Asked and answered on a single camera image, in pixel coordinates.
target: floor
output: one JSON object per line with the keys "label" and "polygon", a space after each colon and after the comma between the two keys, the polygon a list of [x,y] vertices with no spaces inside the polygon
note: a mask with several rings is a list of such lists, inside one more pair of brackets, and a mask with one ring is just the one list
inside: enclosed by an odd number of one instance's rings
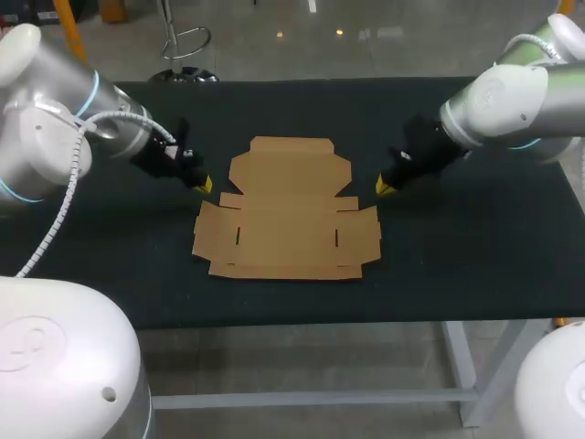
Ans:
{"label": "floor", "polygon": [[[180,29],[213,32],[211,44],[186,64],[221,80],[473,75],[557,3],[258,0],[254,7],[252,0],[172,1]],[[168,68],[159,59],[165,33],[154,5],[134,0],[129,8],[130,24],[80,24],[90,63],[112,80],[146,80]],[[61,37],[58,27],[46,31]],[[197,36],[181,41],[185,51],[198,42]],[[579,152],[563,166],[580,194]],[[478,368],[504,325],[467,324]],[[139,338],[155,395],[452,385],[434,323],[146,331]],[[522,437],[510,396],[480,430],[463,430],[456,408],[446,403],[159,412],[157,422],[162,439]]]}

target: flattened cardboard box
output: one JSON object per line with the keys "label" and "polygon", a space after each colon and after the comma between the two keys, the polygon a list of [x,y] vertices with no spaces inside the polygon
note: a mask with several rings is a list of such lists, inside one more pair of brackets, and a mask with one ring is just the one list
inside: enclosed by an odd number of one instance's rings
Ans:
{"label": "flattened cardboard box", "polygon": [[229,179],[243,195],[203,201],[193,254],[209,274],[232,278],[352,279],[380,258],[376,207],[336,195],[351,164],[328,139],[256,137],[231,161]]}

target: cable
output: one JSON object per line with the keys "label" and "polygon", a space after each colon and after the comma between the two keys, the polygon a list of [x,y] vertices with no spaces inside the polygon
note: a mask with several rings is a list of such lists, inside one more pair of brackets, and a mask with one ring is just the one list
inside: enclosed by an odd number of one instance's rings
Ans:
{"label": "cable", "polygon": [[522,149],[527,149],[527,148],[529,148],[529,147],[531,147],[531,146],[534,146],[534,145],[536,145],[536,144],[537,144],[538,142],[540,142],[541,140],[542,140],[542,139],[541,139],[540,137],[538,137],[538,139],[534,139],[533,141],[531,141],[531,142],[528,142],[528,143],[527,143],[527,144],[525,144],[525,145],[522,145],[522,146],[510,146],[510,147],[508,147],[508,149],[511,149],[511,150],[513,150],[513,151],[514,151],[514,150],[516,150],[516,151],[520,151],[520,150],[522,150]]}
{"label": "cable", "polygon": [[539,46],[543,52],[547,54],[549,58],[554,59],[555,61],[565,62],[563,57],[557,52],[555,47],[552,44],[547,43],[544,39],[537,37],[536,35],[530,34],[519,34],[513,37],[508,44],[505,46],[504,52],[508,51],[512,46],[515,45],[518,41],[527,41],[532,44],[536,44]]}
{"label": "cable", "polygon": [[30,273],[30,271],[41,258],[43,253],[47,250],[49,244],[55,238],[55,235],[57,235],[57,232],[59,231],[59,228],[61,227],[61,224],[63,223],[63,220],[67,216],[67,212],[69,211],[69,206],[71,205],[71,201],[73,200],[73,195],[75,194],[77,182],[80,177],[80,152],[83,137],[85,136],[85,133],[87,133],[88,131],[94,131],[96,128],[95,123],[102,119],[128,119],[131,121],[144,123],[158,131],[170,144],[176,143],[175,138],[168,131],[166,131],[166,129],[160,123],[148,119],[147,117],[144,117],[140,114],[134,114],[133,112],[100,112],[87,119],[83,123],[83,125],[80,126],[80,129],[78,130],[78,136],[75,139],[75,145],[73,146],[73,155],[71,158],[71,174],[69,175],[69,183],[67,184],[65,197],[63,198],[61,207],[58,210],[57,217],[55,218],[53,224],[51,225],[47,234],[43,238],[43,241],[41,241],[33,255],[27,261],[25,266],[22,267],[22,269],[18,272],[16,277],[20,278],[26,277]]}

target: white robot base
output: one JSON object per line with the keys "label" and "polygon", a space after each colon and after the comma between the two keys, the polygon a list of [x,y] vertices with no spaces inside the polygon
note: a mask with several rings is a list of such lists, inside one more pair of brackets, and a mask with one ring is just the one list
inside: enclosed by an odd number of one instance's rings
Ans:
{"label": "white robot base", "polygon": [[0,277],[0,437],[154,439],[138,339],[85,286]]}
{"label": "white robot base", "polygon": [[585,432],[585,322],[561,327],[528,353],[516,381],[516,412],[529,439]]}

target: bar stool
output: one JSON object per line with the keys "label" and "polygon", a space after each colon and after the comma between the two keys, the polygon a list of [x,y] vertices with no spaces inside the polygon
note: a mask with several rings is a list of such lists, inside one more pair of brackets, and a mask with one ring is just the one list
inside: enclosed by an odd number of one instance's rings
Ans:
{"label": "bar stool", "polygon": [[[165,82],[217,82],[218,77],[210,71],[198,69],[197,67],[184,67],[182,59],[195,55],[203,50],[211,41],[211,31],[207,27],[194,27],[184,32],[175,32],[175,23],[173,21],[173,11],[170,0],[157,0],[158,9],[161,17],[165,21],[166,43],[161,52],[161,57],[170,60],[170,69],[156,73],[151,81]],[[205,32],[206,40],[195,50],[181,55],[179,51],[179,37],[192,32]]]}

